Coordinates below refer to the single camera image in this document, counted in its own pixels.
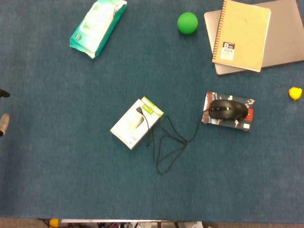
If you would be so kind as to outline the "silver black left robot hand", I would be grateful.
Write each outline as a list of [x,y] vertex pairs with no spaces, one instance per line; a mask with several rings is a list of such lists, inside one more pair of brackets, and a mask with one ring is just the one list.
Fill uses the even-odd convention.
[[[1,89],[0,96],[7,98],[7,97],[10,97],[10,93]],[[7,113],[4,113],[0,119],[0,137],[2,137],[5,134],[5,132],[8,128],[9,122],[10,122],[10,115]]]

